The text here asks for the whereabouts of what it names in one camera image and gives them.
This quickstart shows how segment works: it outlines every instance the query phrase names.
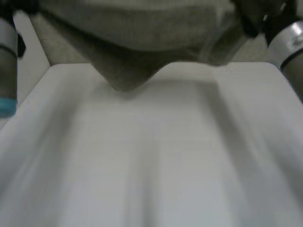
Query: black band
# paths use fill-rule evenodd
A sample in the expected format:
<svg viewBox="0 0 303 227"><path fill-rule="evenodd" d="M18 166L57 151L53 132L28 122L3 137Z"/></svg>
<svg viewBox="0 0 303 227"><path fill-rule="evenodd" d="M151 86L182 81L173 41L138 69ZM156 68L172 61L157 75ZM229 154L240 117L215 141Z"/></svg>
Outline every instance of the black band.
<svg viewBox="0 0 303 227"><path fill-rule="evenodd" d="M303 53L303 48L298 50L297 52L290 55L281 65L281 70L283 71L284 68L288 65L289 62L291 62L293 59L295 59L297 56L299 56L301 53Z"/></svg>
<svg viewBox="0 0 303 227"><path fill-rule="evenodd" d="M16 54L14 51L12 51L10 48L8 48L7 46L4 46L4 45L1 45L1 44L0 44L0 49L4 49L4 50L6 50L7 52L10 52L14 57L17 58L17 54Z"/></svg>
<svg viewBox="0 0 303 227"><path fill-rule="evenodd" d="M251 38L256 38L259 35L259 31L254 27L253 23L247 16L241 17L241 24L245 35Z"/></svg>
<svg viewBox="0 0 303 227"><path fill-rule="evenodd" d="M15 28L13 14L9 8L0 6L0 18L3 18L4 20L6 20L10 25L12 25L12 27Z"/></svg>
<svg viewBox="0 0 303 227"><path fill-rule="evenodd" d="M11 4L15 9L22 10L29 15L35 15L39 12L38 0L12 0Z"/></svg>

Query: gray fabric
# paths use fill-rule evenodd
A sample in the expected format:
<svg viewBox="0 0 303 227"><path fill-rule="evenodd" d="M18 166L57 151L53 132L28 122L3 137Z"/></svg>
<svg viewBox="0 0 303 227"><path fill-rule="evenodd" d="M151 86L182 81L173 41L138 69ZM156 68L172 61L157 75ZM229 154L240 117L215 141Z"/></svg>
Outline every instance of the gray fabric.
<svg viewBox="0 0 303 227"><path fill-rule="evenodd" d="M40 1L43 16L120 91L173 61L226 64L247 40L229 0Z"/></svg>

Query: gray sweater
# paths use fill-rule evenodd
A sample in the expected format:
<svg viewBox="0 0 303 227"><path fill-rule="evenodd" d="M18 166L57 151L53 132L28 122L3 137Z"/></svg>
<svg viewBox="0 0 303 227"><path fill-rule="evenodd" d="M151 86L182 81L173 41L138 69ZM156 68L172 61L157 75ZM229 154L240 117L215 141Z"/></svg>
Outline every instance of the gray sweater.
<svg viewBox="0 0 303 227"><path fill-rule="evenodd" d="M254 2L280 0L40 1L62 36L116 90L129 91L174 61L228 63L247 40L234 3L254 19L265 13Z"/></svg>

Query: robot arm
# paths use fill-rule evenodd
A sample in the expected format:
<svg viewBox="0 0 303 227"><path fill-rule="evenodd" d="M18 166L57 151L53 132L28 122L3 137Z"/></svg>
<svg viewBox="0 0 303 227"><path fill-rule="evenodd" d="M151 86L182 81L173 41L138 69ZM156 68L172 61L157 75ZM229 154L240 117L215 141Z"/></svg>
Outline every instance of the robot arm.
<svg viewBox="0 0 303 227"><path fill-rule="evenodd" d="M0 118L11 117L17 108L17 60L26 46L16 31L13 14L23 10L37 13L35 0L0 0Z"/></svg>
<svg viewBox="0 0 303 227"><path fill-rule="evenodd" d="M265 35L277 67L303 103L303 20L296 16L274 18Z"/></svg>

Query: white surface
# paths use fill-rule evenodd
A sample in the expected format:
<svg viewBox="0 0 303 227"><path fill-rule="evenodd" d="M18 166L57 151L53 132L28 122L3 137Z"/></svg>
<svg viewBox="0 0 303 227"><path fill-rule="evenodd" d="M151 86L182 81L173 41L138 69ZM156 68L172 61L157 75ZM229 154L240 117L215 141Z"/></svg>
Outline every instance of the white surface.
<svg viewBox="0 0 303 227"><path fill-rule="evenodd" d="M27 15L14 16L17 31L27 46L24 58L18 61L18 104L20 105L41 77L50 68L48 59ZM0 120L0 129L7 120Z"/></svg>
<svg viewBox="0 0 303 227"><path fill-rule="evenodd" d="M26 101L0 131L0 226L302 226L303 108L270 64L175 63L129 94L57 65Z"/></svg>

